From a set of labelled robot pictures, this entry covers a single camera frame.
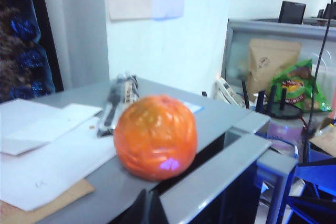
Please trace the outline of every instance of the black object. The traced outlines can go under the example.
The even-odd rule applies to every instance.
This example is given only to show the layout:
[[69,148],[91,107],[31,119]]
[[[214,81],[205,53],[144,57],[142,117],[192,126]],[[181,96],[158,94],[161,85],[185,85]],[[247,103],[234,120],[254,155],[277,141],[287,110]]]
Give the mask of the black object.
[[331,5],[331,4],[327,4],[324,13],[323,13],[323,18],[330,18],[331,19],[336,19],[336,6],[335,5]]
[[251,165],[223,192],[219,222],[204,223],[255,223],[263,181],[256,179],[257,167]]
[[302,24],[306,4],[282,1],[279,23]]
[[249,109],[250,108],[250,103],[248,99],[248,93],[246,89],[246,83],[245,81],[242,81],[242,86],[243,86],[243,94],[244,94],[244,101],[245,101],[245,108]]
[[169,224],[156,191],[143,189],[119,224]]
[[323,18],[323,12],[324,12],[324,9],[320,9],[319,13],[317,14],[317,18]]
[[281,100],[280,100],[280,110],[284,110],[285,104],[286,104],[286,94],[287,94],[287,89],[283,88],[281,92]]
[[256,105],[256,112],[263,113],[263,107],[264,107],[264,96],[265,91],[261,90],[258,92],[258,100]]
[[115,121],[121,116],[123,105],[131,104],[139,98],[138,82],[135,76],[118,76],[116,80],[111,82],[111,89],[107,97],[103,116],[99,121],[97,137],[113,134]]
[[277,91],[277,86],[273,85],[271,87],[271,92],[270,92],[269,97],[268,97],[268,103],[267,103],[267,107],[266,107],[266,114],[267,115],[271,114],[273,103],[274,103],[275,92],[276,91]]
[[280,109],[281,103],[275,102],[268,113],[268,115],[272,118],[289,120],[289,119],[301,119],[303,115],[303,111],[289,103],[285,103],[284,108]]

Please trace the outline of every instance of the plastic container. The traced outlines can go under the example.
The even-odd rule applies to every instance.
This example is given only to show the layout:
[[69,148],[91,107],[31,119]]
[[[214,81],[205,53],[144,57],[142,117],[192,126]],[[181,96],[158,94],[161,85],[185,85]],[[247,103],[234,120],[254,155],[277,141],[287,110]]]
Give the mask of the plastic container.
[[267,131],[268,137],[277,137],[297,145],[301,139],[303,122],[300,119],[281,120],[272,118]]

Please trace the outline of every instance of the white phone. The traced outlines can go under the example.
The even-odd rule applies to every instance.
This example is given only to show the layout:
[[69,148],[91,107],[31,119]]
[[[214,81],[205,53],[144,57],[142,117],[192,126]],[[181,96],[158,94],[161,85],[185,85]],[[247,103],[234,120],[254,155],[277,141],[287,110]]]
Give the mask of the white phone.
[[245,108],[244,99],[230,87],[224,78],[217,80],[217,85],[217,97],[222,98],[222,100],[225,98],[230,104],[235,104],[239,107]]

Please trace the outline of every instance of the black wire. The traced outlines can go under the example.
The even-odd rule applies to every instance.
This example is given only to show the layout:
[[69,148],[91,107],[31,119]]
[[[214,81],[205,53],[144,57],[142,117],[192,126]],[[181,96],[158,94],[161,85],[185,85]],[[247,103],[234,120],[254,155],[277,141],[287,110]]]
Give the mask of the black wire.
[[333,13],[332,9],[334,7],[333,6],[333,2],[334,2],[334,0],[330,1],[330,10],[329,10],[329,17],[328,17],[327,28],[326,28],[325,35],[324,35],[324,38],[323,38],[323,43],[322,43],[322,47],[321,47],[320,55],[319,55],[319,58],[318,58],[318,61],[317,61],[315,75],[314,75],[313,89],[312,89],[312,95],[311,95],[311,108],[310,108],[310,113],[309,113],[309,121],[308,121],[307,133],[306,133],[306,135],[304,137],[304,146],[303,146],[303,162],[304,163],[309,162],[309,160],[307,160],[308,152],[309,152],[308,136],[310,134],[309,128],[310,128],[310,124],[311,124],[311,120],[312,120],[312,116],[313,116],[313,112],[314,112],[316,78],[317,78],[317,74],[318,74],[318,71],[319,71],[319,67],[320,67],[320,63],[321,63],[321,58],[322,58],[324,46],[325,46],[325,43],[327,41],[327,36],[328,36],[328,31],[329,31],[330,21],[331,21],[331,14]]

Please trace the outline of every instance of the cardboard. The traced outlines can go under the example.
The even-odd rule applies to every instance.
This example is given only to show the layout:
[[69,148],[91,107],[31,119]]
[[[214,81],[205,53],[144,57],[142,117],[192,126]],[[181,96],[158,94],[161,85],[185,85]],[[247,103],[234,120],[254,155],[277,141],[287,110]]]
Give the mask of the cardboard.
[[265,90],[269,94],[274,76],[294,65],[299,58],[301,44],[270,39],[252,39],[249,44],[248,96]]
[[36,223],[94,190],[89,182],[82,179],[52,202],[28,212],[1,201],[0,224]]
[[[326,127],[332,121],[333,119],[330,118],[324,119],[317,130]],[[322,136],[313,137],[310,142],[331,156],[336,157],[336,127],[331,128],[330,131],[325,132]]]

